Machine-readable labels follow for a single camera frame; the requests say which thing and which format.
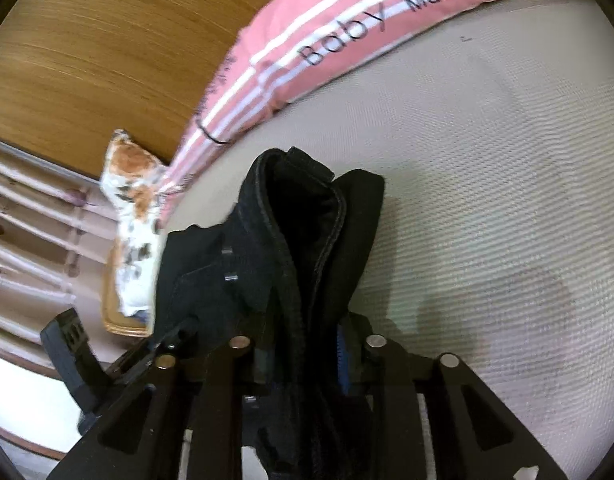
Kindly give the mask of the black denim pants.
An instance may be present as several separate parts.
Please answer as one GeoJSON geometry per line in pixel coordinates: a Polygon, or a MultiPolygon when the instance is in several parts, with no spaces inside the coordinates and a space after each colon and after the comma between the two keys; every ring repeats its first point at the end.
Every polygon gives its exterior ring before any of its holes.
{"type": "Polygon", "coordinates": [[[261,354],[271,390],[255,448],[272,478],[355,479],[371,469],[361,429],[370,410],[343,394],[338,326],[361,341],[368,321],[349,303],[368,262],[385,181],[336,176],[298,148],[272,148],[250,166],[222,223],[169,234],[155,297],[154,337],[202,350],[237,335],[261,354]]]}

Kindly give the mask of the beige patterned curtain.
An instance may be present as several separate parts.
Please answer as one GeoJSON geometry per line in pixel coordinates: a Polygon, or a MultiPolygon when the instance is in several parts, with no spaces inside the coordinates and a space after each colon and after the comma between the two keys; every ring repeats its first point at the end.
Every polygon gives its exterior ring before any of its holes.
{"type": "Polygon", "coordinates": [[[124,340],[101,314],[115,233],[97,180],[0,141],[0,358],[54,376],[40,333],[69,308],[98,359],[118,358],[124,340]]]}

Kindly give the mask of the beige woven bed mat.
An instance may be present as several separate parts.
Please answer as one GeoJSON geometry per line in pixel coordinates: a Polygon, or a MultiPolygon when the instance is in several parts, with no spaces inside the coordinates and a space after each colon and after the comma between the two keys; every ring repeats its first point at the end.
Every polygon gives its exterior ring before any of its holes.
{"type": "Polygon", "coordinates": [[[441,24],[252,129],[170,230],[230,212],[256,156],[301,148],[386,181],[351,305],[450,351],[572,479],[614,443],[614,29],[594,0],[502,0],[441,24]]]}

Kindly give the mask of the floral orange white pillow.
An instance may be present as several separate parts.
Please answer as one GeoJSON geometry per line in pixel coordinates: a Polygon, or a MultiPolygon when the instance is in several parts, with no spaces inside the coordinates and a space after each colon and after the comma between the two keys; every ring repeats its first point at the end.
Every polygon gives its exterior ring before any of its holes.
{"type": "Polygon", "coordinates": [[[107,147],[100,188],[116,211],[113,269],[119,310],[125,316],[154,310],[155,289],[164,250],[160,234],[162,196],[158,183],[166,166],[131,139],[114,131],[107,147]]]}

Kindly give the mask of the wooden headboard panel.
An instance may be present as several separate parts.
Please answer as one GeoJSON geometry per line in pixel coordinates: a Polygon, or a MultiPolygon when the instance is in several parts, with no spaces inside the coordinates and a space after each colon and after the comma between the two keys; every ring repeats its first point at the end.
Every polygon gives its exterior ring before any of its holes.
{"type": "Polygon", "coordinates": [[[0,140],[98,176],[114,130],[170,159],[270,0],[18,0],[0,26],[0,140]]]}

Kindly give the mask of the pink striped pillow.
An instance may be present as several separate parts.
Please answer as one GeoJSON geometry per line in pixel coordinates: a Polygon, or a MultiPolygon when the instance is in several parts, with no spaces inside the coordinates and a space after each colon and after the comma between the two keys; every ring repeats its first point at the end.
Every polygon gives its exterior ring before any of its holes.
{"type": "Polygon", "coordinates": [[[497,0],[272,0],[237,35],[158,184],[169,216],[222,144],[449,18],[497,0]]]}

